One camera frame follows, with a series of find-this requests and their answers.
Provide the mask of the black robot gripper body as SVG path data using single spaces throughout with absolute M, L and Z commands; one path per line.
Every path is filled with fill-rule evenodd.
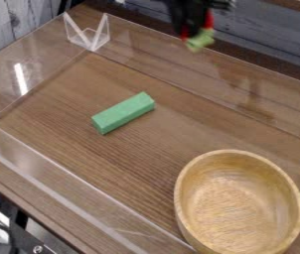
M 169 7 L 204 7 L 228 10 L 236 6 L 236 0 L 163 0 Z

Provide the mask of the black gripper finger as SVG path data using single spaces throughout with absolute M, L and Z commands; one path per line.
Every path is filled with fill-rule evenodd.
M 167 0 L 167 8 L 171 17 L 171 24 L 178 35 L 189 34 L 189 27 L 186 24 L 186 0 Z
M 209 14 L 208 0 L 192 0 L 190 3 L 190 36 L 194 37 L 205 27 Z

